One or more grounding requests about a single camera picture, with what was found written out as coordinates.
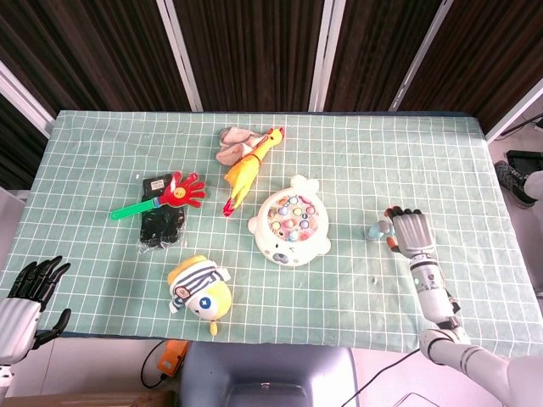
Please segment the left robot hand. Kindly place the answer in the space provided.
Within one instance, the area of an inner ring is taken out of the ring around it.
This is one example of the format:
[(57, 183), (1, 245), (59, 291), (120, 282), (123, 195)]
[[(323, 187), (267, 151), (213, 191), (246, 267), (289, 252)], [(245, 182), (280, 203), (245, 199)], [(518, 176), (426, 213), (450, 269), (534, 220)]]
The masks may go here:
[(26, 355), (59, 337), (68, 326), (71, 309), (60, 314), (53, 328), (39, 332), (38, 325), (61, 277), (70, 264), (62, 256), (26, 265), (8, 296), (1, 299), (1, 365), (19, 363)]

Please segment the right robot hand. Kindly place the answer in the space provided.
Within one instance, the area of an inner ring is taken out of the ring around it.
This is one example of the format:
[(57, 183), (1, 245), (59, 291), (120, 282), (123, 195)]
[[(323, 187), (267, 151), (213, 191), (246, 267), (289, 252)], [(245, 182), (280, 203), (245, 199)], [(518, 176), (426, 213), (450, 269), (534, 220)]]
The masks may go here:
[(411, 259), (420, 254), (434, 254), (435, 242), (430, 222), (420, 209), (387, 208), (384, 215), (392, 222), (395, 237), (388, 237), (389, 249)]

